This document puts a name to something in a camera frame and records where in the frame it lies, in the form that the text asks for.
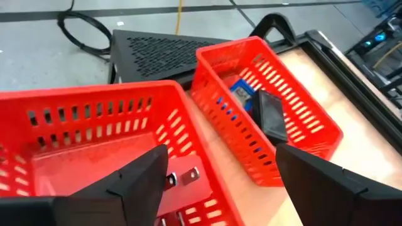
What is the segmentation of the black perforated metal box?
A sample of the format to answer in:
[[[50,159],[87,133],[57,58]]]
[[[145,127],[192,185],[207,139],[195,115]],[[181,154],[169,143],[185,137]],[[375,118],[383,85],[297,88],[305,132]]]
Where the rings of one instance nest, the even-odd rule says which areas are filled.
[[[215,38],[114,30],[108,83],[174,80],[188,90],[197,66],[196,50],[223,42]]]

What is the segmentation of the red plastic slotted basket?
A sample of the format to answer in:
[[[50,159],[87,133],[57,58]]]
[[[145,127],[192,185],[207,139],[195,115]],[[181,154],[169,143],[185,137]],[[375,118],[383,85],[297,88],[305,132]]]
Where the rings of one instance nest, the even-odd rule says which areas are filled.
[[[154,81],[0,92],[0,226],[56,226],[53,202],[150,149],[200,156],[212,194],[188,226],[244,226],[184,90]]]
[[[257,185],[282,186],[276,148],[231,94],[225,76],[237,75],[253,90],[281,99],[290,145],[325,160],[333,156],[341,129],[267,42],[253,36],[205,46],[196,58],[192,99]]]

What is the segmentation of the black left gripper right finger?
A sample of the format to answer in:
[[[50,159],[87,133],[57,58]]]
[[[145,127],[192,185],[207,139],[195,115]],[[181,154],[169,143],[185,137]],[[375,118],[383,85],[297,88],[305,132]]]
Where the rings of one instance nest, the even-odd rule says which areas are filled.
[[[276,164],[303,226],[402,226],[402,191],[287,144]]]

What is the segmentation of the red cube wall charger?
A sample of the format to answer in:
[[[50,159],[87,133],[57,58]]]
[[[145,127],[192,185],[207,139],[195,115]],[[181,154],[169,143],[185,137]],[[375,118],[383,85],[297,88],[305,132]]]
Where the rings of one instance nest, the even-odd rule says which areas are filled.
[[[170,159],[157,216],[192,205],[211,194],[212,189],[200,156]]]
[[[156,218],[154,226],[188,226],[182,212],[170,212]]]

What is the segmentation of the blue power bank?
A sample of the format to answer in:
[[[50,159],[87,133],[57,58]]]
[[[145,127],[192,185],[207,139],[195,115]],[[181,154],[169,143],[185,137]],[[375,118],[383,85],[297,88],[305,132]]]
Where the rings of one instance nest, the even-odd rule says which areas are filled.
[[[247,112],[252,110],[252,98],[255,93],[254,89],[243,79],[239,79],[234,85],[230,87],[230,91],[241,103]]]

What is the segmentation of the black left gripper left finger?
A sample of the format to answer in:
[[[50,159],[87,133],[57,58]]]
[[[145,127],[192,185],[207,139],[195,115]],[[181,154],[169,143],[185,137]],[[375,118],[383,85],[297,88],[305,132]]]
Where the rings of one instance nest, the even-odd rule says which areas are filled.
[[[53,202],[56,226],[153,226],[165,188],[164,144]]]

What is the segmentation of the black power bank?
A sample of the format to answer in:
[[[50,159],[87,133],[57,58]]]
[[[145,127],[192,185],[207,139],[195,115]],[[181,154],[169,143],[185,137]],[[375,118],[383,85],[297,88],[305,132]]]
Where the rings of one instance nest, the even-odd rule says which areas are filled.
[[[264,90],[258,90],[252,97],[252,104],[252,119],[268,140],[274,146],[287,143],[281,99]]]

